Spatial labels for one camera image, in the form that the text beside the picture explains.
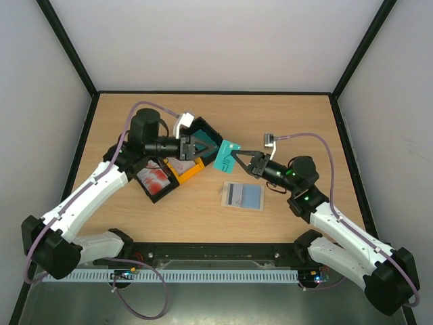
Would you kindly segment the green VIP credit card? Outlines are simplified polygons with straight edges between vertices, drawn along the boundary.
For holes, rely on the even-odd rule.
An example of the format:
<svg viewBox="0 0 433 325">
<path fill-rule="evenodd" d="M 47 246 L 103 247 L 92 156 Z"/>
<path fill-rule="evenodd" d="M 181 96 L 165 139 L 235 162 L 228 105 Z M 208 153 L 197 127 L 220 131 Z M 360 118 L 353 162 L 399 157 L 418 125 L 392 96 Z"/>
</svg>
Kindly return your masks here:
<svg viewBox="0 0 433 325">
<path fill-rule="evenodd" d="M 232 173 L 235 166 L 235 159 L 232 157 L 231 152 L 240 149 L 241 146 L 239 144 L 223 140 L 214 160 L 213 168 L 224 173 Z"/>
</svg>

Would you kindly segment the beige card holder wallet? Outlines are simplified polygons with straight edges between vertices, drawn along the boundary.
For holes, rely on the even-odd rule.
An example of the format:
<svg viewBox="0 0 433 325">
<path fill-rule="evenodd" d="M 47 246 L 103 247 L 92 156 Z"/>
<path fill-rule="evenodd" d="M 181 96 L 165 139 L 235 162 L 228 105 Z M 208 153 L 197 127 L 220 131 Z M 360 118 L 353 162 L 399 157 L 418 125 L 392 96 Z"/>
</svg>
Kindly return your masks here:
<svg viewBox="0 0 433 325">
<path fill-rule="evenodd" d="M 227 205 L 227 186 L 229 183 L 239 183 L 232 181 L 225 181 L 221 192 L 221 205 L 224 207 L 233 207 Z M 241 183 L 244 185 L 242 207 L 235 207 L 239 209 L 248 209 L 255 211 L 264 210 L 265 201 L 265 188 L 259 185 Z"/>
</svg>

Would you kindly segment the red patterned credit card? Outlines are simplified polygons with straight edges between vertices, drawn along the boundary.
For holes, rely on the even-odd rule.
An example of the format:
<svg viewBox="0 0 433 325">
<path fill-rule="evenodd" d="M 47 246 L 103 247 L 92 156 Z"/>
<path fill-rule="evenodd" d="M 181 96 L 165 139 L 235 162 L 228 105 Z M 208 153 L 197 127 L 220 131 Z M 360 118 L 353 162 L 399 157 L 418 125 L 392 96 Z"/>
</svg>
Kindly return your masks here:
<svg viewBox="0 0 433 325">
<path fill-rule="evenodd" d="M 227 186 L 227 205 L 242 207 L 244 185 L 241 183 L 229 183 Z"/>
</svg>

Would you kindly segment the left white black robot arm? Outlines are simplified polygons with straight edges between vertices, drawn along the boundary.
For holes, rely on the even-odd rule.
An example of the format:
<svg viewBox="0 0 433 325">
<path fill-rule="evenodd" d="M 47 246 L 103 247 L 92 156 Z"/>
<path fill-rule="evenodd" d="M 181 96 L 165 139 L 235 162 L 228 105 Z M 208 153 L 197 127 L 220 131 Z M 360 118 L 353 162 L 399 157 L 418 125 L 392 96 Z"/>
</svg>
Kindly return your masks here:
<svg viewBox="0 0 433 325">
<path fill-rule="evenodd" d="M 184 131 L 194 122 L 189 112 L 168 114 L 176 118 L 172 131 L 164 136 L 159 129 L 166 123 L 160 117 L 164 108 L 141 101 L 130 110 L 117 144 L 109 148 L 96 170 L 58 206 L 42 217 L 28 216 L 21 225 L 26 264 L 24 280 L 31 263 L 55 279 L 65 278 L 78 265 L 98 259 L 125 259 L 133 240 L 118 229 L 92 236 L 78 236 L 90 216 L 113 195 L 145 169 L 151 160 L 173 157 L 194 161 L 217 150 Z"/>
</svg>

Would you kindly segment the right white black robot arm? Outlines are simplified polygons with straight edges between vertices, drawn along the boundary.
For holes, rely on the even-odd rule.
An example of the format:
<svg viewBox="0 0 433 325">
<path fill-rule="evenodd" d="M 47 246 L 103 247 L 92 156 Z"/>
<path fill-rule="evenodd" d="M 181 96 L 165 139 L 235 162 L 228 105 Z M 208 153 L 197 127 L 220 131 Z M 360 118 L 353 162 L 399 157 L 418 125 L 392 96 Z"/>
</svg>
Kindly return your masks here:
<svg viewBox="0 0 433 325">
<path fill-rule="evenodd" d="M 259 151 L 234 150 L 231 156 L 247 174 L 289 191 L 290 210 L 314 227 L 295 241 L 299 263 L 317 262 L 336 270 L 385 315 L 419 303 L 413 255 L 381 242 L 335 208 L 315 185 L 319 174 L 310 156 L 297 156 L 287 165 Z"/>
</svg>

